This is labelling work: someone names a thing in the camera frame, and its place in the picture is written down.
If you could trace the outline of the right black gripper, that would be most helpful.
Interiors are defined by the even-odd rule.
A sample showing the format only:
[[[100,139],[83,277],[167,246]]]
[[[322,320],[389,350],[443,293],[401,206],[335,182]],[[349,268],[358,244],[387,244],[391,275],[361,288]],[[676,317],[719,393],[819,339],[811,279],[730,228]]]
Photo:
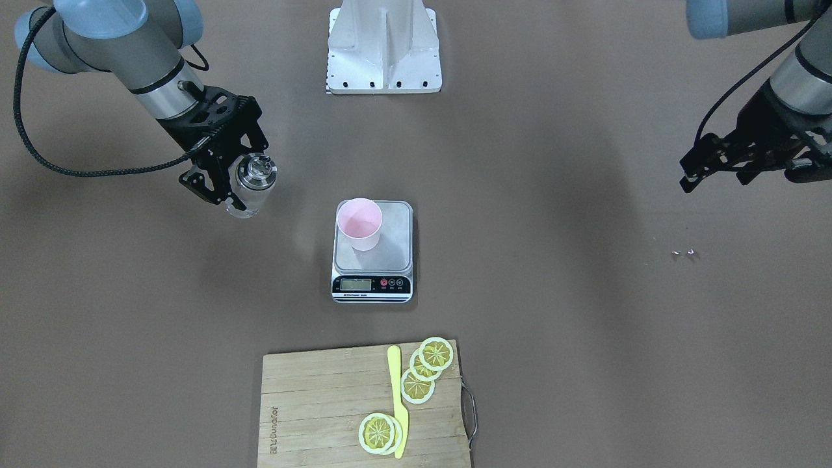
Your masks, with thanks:
[[[191,109],[173,118],[158,119],[184,151],[173,164],[191,162],[191,167],[179,175],[179,184],[202,201],[238,204],[231,184],[235,175],[231,166],[237,157],[267,150],[268,140],[259,125],[262,115],[256,98],[206,86],[204,99]],[[223,159],[207,159],[202,164],[209,151]]]

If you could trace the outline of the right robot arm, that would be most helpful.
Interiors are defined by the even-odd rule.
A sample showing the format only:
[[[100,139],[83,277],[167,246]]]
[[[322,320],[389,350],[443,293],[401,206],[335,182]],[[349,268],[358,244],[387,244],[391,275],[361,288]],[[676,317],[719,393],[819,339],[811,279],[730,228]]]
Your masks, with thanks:
[[[179,183],[229,214],[251,217],[268,198],[278,175],[267,155],[254,97],[207,86],[196,64],[182,56],[195,47],[204,23],[193,1],[53,1],[21,15],[14,34],[20,53],[13,88],[13,118],[36,162],[68,177],[124,177],[188,162]],[[30,62],[62,74],[110,72],[172,137],[183,154],[172,160],[103,171],[75,171],[48,162],[23,123],[23,72]]]

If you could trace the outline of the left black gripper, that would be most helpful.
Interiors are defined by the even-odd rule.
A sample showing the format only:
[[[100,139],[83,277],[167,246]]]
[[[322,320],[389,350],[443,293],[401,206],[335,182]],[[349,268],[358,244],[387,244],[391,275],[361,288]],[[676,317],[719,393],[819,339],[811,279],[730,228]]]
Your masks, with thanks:
[[[731,172],[741,184],[781,171],[791,183],[829,181],[830,114],[808,115],[781,103],[770,84],[755,92],[725,137],[699,137],[680,160],[681,189],[690,194],[704,178]]]

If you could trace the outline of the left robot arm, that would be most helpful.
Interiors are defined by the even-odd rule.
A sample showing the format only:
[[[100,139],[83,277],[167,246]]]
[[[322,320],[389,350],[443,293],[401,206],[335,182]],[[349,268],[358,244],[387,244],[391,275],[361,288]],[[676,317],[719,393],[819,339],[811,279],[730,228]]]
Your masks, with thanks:
[[[781,172],[791,183],[831,177],[831,12],[829,1],[688,1],[686,21],[698,40],[801,23],[802,28],[729,88],[705,113],[695,142],[680,160],[683,192],[719,172],[748,185],[761,173]],[[725,136],[705,133],[717,109],[749,78],[782,63],[738,112]]]

